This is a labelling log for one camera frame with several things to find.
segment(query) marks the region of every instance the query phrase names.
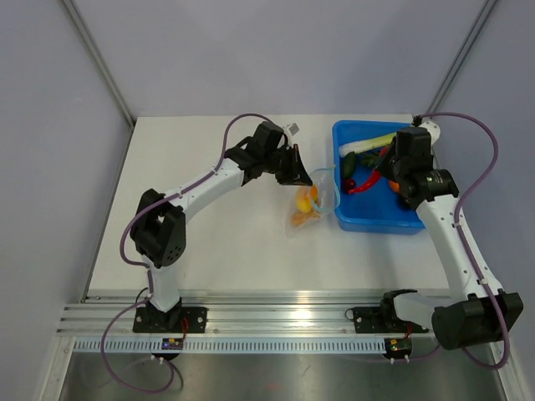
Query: gray wall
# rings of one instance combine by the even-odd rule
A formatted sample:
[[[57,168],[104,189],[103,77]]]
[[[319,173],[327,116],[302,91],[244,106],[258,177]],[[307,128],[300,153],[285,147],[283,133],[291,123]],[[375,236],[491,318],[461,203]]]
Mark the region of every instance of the gray wall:
[[[401,113],[482,0],[77,0],[136,115]]]
[[[496,169],[466,205],[466,217],[489,266],[524,313],[512,330],[535,394],[535,2],[501,2],[441,110],[476,116],[497,135]],[[462,190],[492,156],[490,140],[471,123],[438,119],[437,154]]]
[[[52,0],[0,5],[0,389],[28,401],[85,284],[128,131]]]

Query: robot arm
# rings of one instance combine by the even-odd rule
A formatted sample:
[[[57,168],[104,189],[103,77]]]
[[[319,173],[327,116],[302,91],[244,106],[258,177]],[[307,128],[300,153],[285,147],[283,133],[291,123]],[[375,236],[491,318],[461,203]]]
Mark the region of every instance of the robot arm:
[[[447,170],[433,168],[429,132],[419,127],[400,130],[375,169],[400,185],[400,194],[424,223],[446,272],[453,301],[444,305],[411,290],[387,293],[385,305],[388,307],[383,308],[390,314],[387,318],[432,327],[445,349],[501,340],[497,314],[482,281],[496,296],[507,330],[520,315],[522,300],[517,293],[503,291],[502,284],[483,259],[461,211],[459,224],[484,273],[483,280],[478,278],[453,219],[459,190]]]
[[[180,315],[175,264],[186,249],[186,224],[197,212],[262,173],[274,174],[280,185],[312,185],[297,145],[289,145],[283,129],[269,122],[261,123],[252,137],[228,149],[220,168],[212,171],[214,174],[207,180],[202,179],[204,174],[165,194],[148,190],[141,197],[137,213],[190,188],[184,195],[144,214],[130,231],[136,250],[151,271],[154,293],[146,308],[154,329],[171,330]]]

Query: clear plastic bag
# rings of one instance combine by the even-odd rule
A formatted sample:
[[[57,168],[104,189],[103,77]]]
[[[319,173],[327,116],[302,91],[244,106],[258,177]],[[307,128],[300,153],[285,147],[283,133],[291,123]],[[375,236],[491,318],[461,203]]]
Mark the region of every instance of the clear plastic bag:
[[[340,204],[340,192],[334,182],[334,166],[309,174],[312,186],[300,186],[291,200],[288,228],[309,226],[331,213]]]

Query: purple cable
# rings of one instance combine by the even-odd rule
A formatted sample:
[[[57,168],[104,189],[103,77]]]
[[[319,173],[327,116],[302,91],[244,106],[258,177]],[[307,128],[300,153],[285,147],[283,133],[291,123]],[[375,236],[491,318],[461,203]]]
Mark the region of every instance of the purple cable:
[[[261,115],[261,114],[257,114],[257,113],[245,113],[245,114],[240,114],[237,117],[234,117],[228,123],[227,127],[225,128],[225,133],[223,134],[223,144],[222,144],[221,154],[219,155],[219,160],[217,161],[216,167],[215,167],[214,170],[219,170],[219,168],[223,164],[223,160],[225,159],[225,150],[227,150],[228,133],[230,132],[231,127],[238,120],[243,119],[245,117],[258,117],[259,119],[264,119],[267,122],[272,123],[272,121],[268,117],[266,117],[264,115]],[[139,302],[137,302],[137,303],[135,303],[133,305],[130,305],[129,307],[127,307],[123,311],[119,312],[119,314],[116,317],[111,319],[111,322],[108,324],[108,326],[104,330],[104,333],[102,334],[102,338],[100,339],[100,356],[102,357],[102,361],[104,362],[104,367],[106,368],[106,370],[108,371],[108,374],[110,375],[110,377],[112,377],[113,380],[115,380],[117,383],[119,383],[119,384],[121,384],[121,385],[123,385],[123,386],[125,386],[127,388],[130,388],[132,390],[138,391],[140,393],[145,393],[145,394],[163,393],[164,391],[166,391],[171,386],[171,384],[173,382],[173,378],[175,377],[175,374],[174,374],[174,371],[173,371],[174,365],[172,363],[168,362],[168,361],[164,361],[167,364],[167,366],[170,368],[170,370],[171,370],[171,379],[170,379],[169,383],[166,384],[164,387],[159,388],[157,390],[146,390],[144,388],[137,388],[136,386],[133,386],[133,385],[125,382],[123,379],[121,379],[119,376],[117,376],[117,374],[115,374],[114,370],[110,366],[110,363],[108,362],[108,359],[106,358],[106,353],[105,353],[105,350],[104,350],[104,343],[105,343],[106,337],[108,336],[108,332],[110,331],[111,327],[114,325],[115,322],[117,322],[119,320],[119,318],[121,316],[123,316],[128,311],[130,311],[132,309],[136,309],[137,307],[139,307],[141,305],[145,305],[150,300],[150,296],[154,291],[154,283],[153,283],[152,274],[150,272],[149,266],[146,263],[142,262],[142,261],[134,261],[132,259],[129,259],[129,257],[126,255],[126,253],[125,253],[126,238],[128,237],[128,234],[130,233],[130,230],[132,229],[134,224],[145,213],[148,213],[149,211],[152,211],[156,207],[158,207],[160,205],[163,205],[164,203],[166,203],[168,201],[173,201],[174,199],[178,198],[179,196],[182,196],[183,194],[185,194],[186,192],[189,192],[190,190],[192,190],[194,188],[197,188],[197,186],[199,186],[200,184],[202,184],[203,182],[208,180],[214,174],[215,174],[214,171],[210,171],[209,173],[207,173],[206,175],[202,176],[199,180],[197,180],[193,184],[187,186],[184,190],[182,190],[182,192],[178,192],[176,194],[169,195],[169,196],[165,197],[164,199],[158,200],[156,203],[153,203],[152,205],[147,206],[145,209],[143,209],[138,214],[136,214],[134,216],[134,218],[128,223],[128,225],[125,228],[125,231],[123,232],[123,235],[120,238],[119,253],[120,253],[121,259],[128,265],[131,265],[131,266],[143,266],[147,270],[147,280],[149,282],[149,286],[148,286],[149,287],[149,296],[147,298],[145,298],[143,301],[139,301]]]
[[[139,365],[139,364],[142,364],[142,363],[149,363],[149,362],[154,362],[155,360],[153,360],[152,358],[142,358],[142,359],[138,359],[137,361],[134,361],[132,363],[129,363],[128,365],[126,365],[124,368],[121,369],[121,372],[124,373],[124,372],[128,372],[129,370],[131,370],[133,367]],[[181,381],[181,386],[179,388],[179,390],[182,390],[184,388],[184,378],[182,377],[182,374],[181,374],[181,371],[178,370],[178,368],[174,365],[174,364],[171,364],[172,365],[172,369],[175,371],[175,374],[176,376],[180,379]],[[95,390],[98,390],[98,389],[101,389],[101,388],[104,388],[106,387],[107,385],[109,385],[110,383],[113,383],[114,382],[114,379],[113,378],[109,378],[108,380],[106,380],[105,382],[101,383],[101,384],[91,384],[89,382],[89,380],[87,379],[87,376],[86,374],[84,373],[84,370],[82,369],[81,371],[81,378],[82,378],[82,383],[84,384],[85,387],[87,388],[90,388],[90,389],[95,389]]]
[[[147,390],[146,388],[139,388],[139,387],[133,386],[132,384],[127,383],[125,380],[123,380],[122,378],[117,376],[117,374],[114,372],[114,370],[110,366],[110,362],[108,362],[108,358],[106,357],[106,351],[104,350],[106,336],[108,335],[108,332],[110,331],[110,329],[114,325],[114,323],[117,322],[119,320],[119,318],[121,316],[123,316],[125,313],[127,313],[128,311],[130,311],[132,309],[136,309],[137,307],[139,307],[141,305],[145,305],[148,301],[149,301],[149,298],[146,298],[143,301],[139,301],[137,303],[134,303],[134,304],[130,305],[129,307],[127,307],[126,309],[124,309],[123,311],[119,312],[119,314],[116,317],[111,319],[111,322],[108,323],[108,326],[104,330],[104,333],[102,334],[102,338],[100,339],[100,356],[102,357],[102,362],[104,363],[104,367],[106,368],[106,370],[110,374],[111,378],[113,380],[115,380],[117,383],[119,383],[120,385],[122,385],[122,386],[124,386],[126,388],[130,388],[131,390],[135,390],[135,391],[137,391],[139,393],[160,394],[160,393],[163,393],[164,391],[166,391],[172,385],[173,379],[175,378],[175,369],[173,369],[173,365],[172,365],[171,362],[166,361],[165,359],[163,359],[163,362],[166,363],[166,365],[169,367],[169,370],[171,371],[171,377],[169,378],[169,382],[167,382],[167,384],[162,388],[158,388],[156,390]]]
[[[494,168],[494,165],[497,162],[497,159],[498,159],[498,141],[496,139],[496,136],[492,133],[492,131],[486,125],[484,125],[480,120],[471,117],[470,115],[461,114],[461,113],[449,113],[449,112],[426,113],[426,114],[421,114],[420,115],[421,118],[439,117],[439,116],[458,117],[460,119],[467,119],[467,120],[471,121],[472,123],[475,123],[475,124],[479,125],[487,133],[487,135],[489,136],[489,138],[492,141],[492,147],[494,149],[494,152],[493,152],[493,155],[492,155],[491,162],[489,163],[489,165],[485,169],[485,171],[483,171],[483,174],[481,174],[481,176],[476,180],[476,182],[474,182],[470,186],[470,188],[468,188],[468,190],[461,196],[461,198],[457,202],[457,205],[456,205],[456,208],[455,208],[455,212],[454,212],[454,216],[453,216],[453,221],[456,223],[457,233],[459,234],[459,237],[461,239],[462,245],[465,248],[466,254],[468,255],[468,259],[470,259],[470,263],[471,263],[472,267],[474,268],[474,272],[476,272],[477,278],[479,280],[482,280],[483,278],[485,278],[485,276],[483,275],[483,272],[482,272],[481,268],[477,265],[476,257],[474,256],[474,252],[471,250],[470,244],[468,243],[468,240],[466,239],[466,235],[465,235],[465,232],[462,229],[462,225],[460,225],[458,223],[459,223],[459,215],[461,213],[461,208],[465,204],[466,199],[468,199],[468,196],[470,196],[471,193],[488,177],[488,175],[491,173],[492,169]],[[510,352],[511,352],[510,351],[511,344],[510,344],[510,341],[509,341],[509,333],[507,331],[507,325],[505,323],[505,318],[503,317],[502,309],[498,305],[496,297],[494,296],[494,294],[492,294],[491,288],[489,287],[488,284],[483,284],[483,288],[485,289],[485,292],[487,293],[489,299],[491,300],[491,304],[494,307],[494,310],[496,311],[496,315],[497,315],[498,321],[500,323],[500,329],[502,330],[502,336],[503,336],[503,355],[502,355],[502,358],[496,364],[487,364],[487,363],[484,363],[484,362],[480,361],[476,357],[474,357],[466,348],[463,348],[462,350],[473,362],[475,362],[479,366],[481,366],[483,368],[489,368],[489,369],[493,369],[493,370],[498,370],[500,368],[503,368],[506,365],[507,360],[509,359],[509,355],[510,355]]]

